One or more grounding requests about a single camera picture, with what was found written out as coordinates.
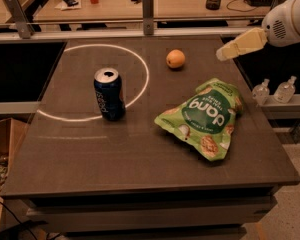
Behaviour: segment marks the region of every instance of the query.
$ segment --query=chip bag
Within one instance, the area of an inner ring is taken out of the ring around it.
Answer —
[[[155,123],[194,146],[209,161],[224,159],[236,115],[243,113],[238,89],[217,78],[196,88],[196,95],[156,117]]]

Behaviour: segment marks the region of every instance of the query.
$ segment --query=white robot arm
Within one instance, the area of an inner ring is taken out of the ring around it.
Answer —
[[[221,47],[216,55],[224,61],[261,50],[266,43],[283,47],[300,42],[300,0],[287,0],[272,9],[261,28],[242,33]]]

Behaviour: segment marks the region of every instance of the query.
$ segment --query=dark tabletop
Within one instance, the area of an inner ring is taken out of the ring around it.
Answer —
[[[232,61],[217,60],[221,46],[217,36],[69,41],[2,196],[297,184],[298,173],[239,70]],[[172,49],[185,53],[182,70],[165,63]],[[96,106],[93,77],[103,67],[116,68],[123,79],[128,106],[118,122],[100,118]],[[244,99],[228,154],[217,162],[154,124],[157,115],[191,98],[213,77],[236,85]]]

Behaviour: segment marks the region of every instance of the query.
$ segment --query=box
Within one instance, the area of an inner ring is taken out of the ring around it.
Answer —
[[[28,124],[9,118],[0,121],[0,156],[8,155],[8,174],[28,130]]]

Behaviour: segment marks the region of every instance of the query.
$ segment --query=white bottle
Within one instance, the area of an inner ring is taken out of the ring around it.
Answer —
[[[274,93],[273,98],[278,102],[288,103],[296,91],[294,86],[296,79],[297,78],[295,76],[291,76],[288,82],[281,83]]]
[[[264,79],[261,84],[256,85],[252,90],[252,98],[259,105],[263,105],[269,97],[270,90],[268,88],[269,79]]]

